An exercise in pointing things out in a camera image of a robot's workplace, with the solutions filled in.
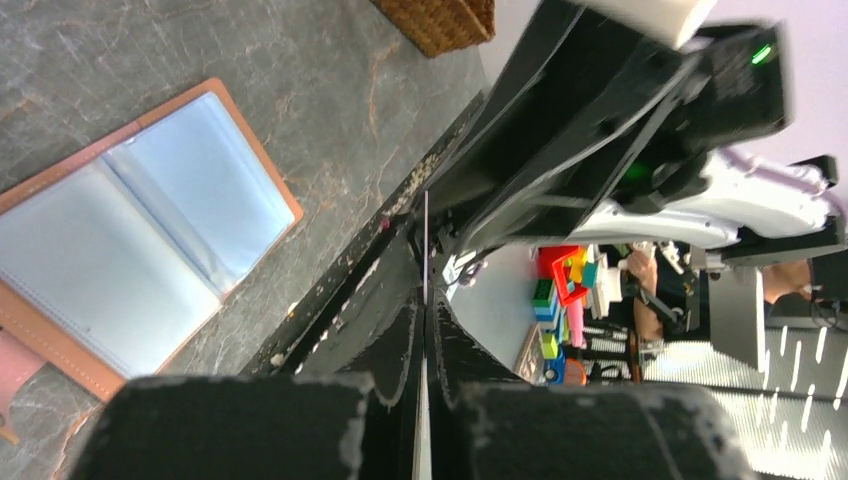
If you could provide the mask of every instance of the wicker basket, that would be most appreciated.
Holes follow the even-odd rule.
[[[371,1],[430,58],[495,36],[494,0]]]

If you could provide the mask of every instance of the yellow lego brick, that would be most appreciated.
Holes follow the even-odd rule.
[[[581,247],[577,250],[577,256],[575,257],[575,263],[580,266],[586,265],[589,262],[589,249]]]
[[[574,265],[571,267],[571,271],[569,272],[568,279],[574,283],[582,283],[583,282],[583,265]]]
[[[553,333],[542,334],[542,358],[545,360],[556,360],[559,356],[559,344]]]

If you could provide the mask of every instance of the black cable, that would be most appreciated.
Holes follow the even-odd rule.
[[[824,309],[821,308],[821,305],[819,305],[815,294],[813,294],[810,298],[810,318],[818,327],[832,328],[840,332],[848,333],[848,329],[839,325],[839,310],[834,308],[832,309],[832,313],[825,312]]]

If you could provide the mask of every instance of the green led light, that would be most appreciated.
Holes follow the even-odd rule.
[[[766,45],[754,54],[754,56],[751,58],[751,63],[753,63],[754,65],[759,65],[763,63],[763,61],[768,58],[770,53],[771,45]]]

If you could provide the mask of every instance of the white plastic part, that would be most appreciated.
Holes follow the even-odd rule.
[[[597,245],[589,249],[589,256],[590,261],[598,264],[598,277],[595,286],[589,290],[586,303],[592,318],[600,320],[609,315],[610,303],[620,302],[624,298],[621,291],[621,270],[610,268],[607,256],[600,253]]]
[[[707,19],[717,0],[574,0],[654,40],[678,49]]]
[[[763,159],[752,162],[752,170],[766,167],[810,184],[824,180],[816,168],[786,167]],[[709,189],[700,195],[668,204],[666,211],[725,219],[767,238],[794,237],[819,231],[830,213],[830,205],[823,198],[741,171],[716,153],[711,154],[701,176],[709,182]]]
[[[665,210],[653,215],[625,212],[614,201],[601,203],[566,243],[636,243],[674,239],[705,249],[738,242],[742,225],[701,213]]]

